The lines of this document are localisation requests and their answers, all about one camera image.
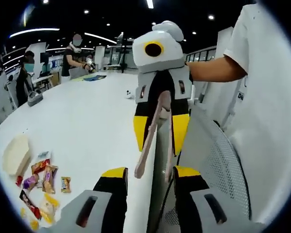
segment white sleeve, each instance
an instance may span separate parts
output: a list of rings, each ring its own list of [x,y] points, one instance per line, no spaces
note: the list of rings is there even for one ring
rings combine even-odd
[[[242,9],[224,55],[232,58],[248,73],[249,45],[244,14],[244,9]]]

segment yellow robot eye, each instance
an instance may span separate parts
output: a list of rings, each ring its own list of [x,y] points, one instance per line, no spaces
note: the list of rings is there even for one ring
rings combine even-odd
[[[145,45],[145,53],[150,57],[158,57],[164,52],[164,47],[160,42],[151,41]]]

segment white pillar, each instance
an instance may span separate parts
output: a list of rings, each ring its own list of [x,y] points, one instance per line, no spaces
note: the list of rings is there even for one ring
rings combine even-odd
[[[95,64],[98,64],[98,69],[101,70],[103,64],[103,57],[105,55],[105,47],[97,46],[95,51]]]
[[[40,72],[42,71],[43,64],[40,63],[40,53],[45,52],[46,45],[46,42],[36,43],[29,45],[29,47],[26,49],[26,51],[30,50],[34,53],[34,76],[32,77],[32,80],[39,78]]]

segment ceiling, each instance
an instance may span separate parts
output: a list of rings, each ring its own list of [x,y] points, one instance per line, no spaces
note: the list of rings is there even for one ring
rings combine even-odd
[[[151,31],[152,22],[170,20],[183,30],[186,42],[181,42],[184,53],[216,45],[219,30],[234,26],[242,6],[248,0],[153,0],[154,9],[148,9],[146,0],[35,0],[28,5],[26,26],[23,15],[13,23],[11,34],[34,28],[59,28],[57,32],[31,32],[6,40],[7,53],[32,43],[46,42],[49,49],[66,47],[74,32],[91,33],[110,40],[124,32],[124,37],[137,38]],[[209,20],[212,14],[215,20]],[[93,48],[112,43],[83,36],[82,47]],[[3,58],[3,63],[23,55],[24,51]],[[17,63],[18,59],[8,66]]]

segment hand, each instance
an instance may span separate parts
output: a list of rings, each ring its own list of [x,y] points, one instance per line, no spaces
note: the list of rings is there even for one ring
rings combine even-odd
[[[89,65],[86,64],[85,67],[84,67],[84,69],[91,70],[92,68]]]

